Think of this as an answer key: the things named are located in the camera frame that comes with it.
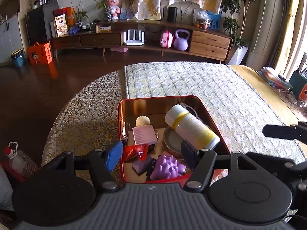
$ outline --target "purple spiky toy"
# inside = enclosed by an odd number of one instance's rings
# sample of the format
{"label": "purple spiky toy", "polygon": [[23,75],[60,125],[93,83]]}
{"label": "purple spiky toy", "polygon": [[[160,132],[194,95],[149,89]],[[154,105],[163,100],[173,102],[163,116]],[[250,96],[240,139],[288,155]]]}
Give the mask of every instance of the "purple spiky toy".
{"label": "purple spiky toy", "polygon": [[151,180],[170,179],[181,176],[185,173],[186,166],[173,156],[161,155],[158,157],[152,174]]}

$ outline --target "orange gift bag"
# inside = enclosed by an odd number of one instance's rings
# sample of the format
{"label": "orange gift bag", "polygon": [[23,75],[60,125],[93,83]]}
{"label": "orange gift bag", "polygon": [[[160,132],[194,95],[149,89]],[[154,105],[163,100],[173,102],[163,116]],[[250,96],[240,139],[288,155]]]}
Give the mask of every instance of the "orange gift bag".
{"label": "orange gift bag", "polygon": [[49,64],[52,61],[49,43],[38,44],[27,49],[28,57],[32,65]]}

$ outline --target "purple kettlebell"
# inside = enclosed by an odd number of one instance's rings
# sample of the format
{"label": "purple kettlebell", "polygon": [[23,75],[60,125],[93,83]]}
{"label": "purple kettlebell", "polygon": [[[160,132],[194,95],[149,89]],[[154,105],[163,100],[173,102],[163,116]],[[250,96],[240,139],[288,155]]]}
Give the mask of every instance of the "purple kettlebell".
{"label": "purple kettlebell", "polygon": [[[187,38],[182,38],[178,36],[178,32],[184,32],[188,34]],[[188,39],[190,37],[190,32],[185,29],[177,29],[175,32],[175,41],[174,41],[174,48],[180,51],[185,51],[188,49]]]}

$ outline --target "white bottle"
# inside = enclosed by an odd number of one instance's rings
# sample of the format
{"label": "white bottle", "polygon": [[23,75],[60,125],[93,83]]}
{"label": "white bottle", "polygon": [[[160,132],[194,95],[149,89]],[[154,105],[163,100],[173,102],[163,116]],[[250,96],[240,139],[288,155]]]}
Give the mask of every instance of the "white bottle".
{"label": "white bottle", "polygon": [[173,128],[179,136],[194,148],[213,150],[220,142],[220,138],[198,118],[194,117],[180,104],[174,105],[165,115],[165,122]]}
{"label": "white bottle", "polygon": [[37,171],[36,163],[22,150],[17,150],[16,153],[15,150],[6,147],[4,153],[9,158],[10,167],[21,176],[28,178]]}

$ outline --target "pink bear figurine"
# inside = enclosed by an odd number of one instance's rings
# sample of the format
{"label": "pink bear figurine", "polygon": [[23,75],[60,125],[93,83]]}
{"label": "pink bear figurine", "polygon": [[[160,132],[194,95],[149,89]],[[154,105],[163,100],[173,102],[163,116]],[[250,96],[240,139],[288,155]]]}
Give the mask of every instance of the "pink bear figurine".
{"label": "pink bear figurine", "polygon": [[109,11],[112,13],[112,20],[117,20],[117,14],[120,13],[120,8],[117,6],[120,0],[107,0],[108,6],[110,7]]}
{"label": "pink bear figurine", "polygon": [[186,166],[173,156],[160,155],[156,161],[151,180],[170,179],[185,173]]}

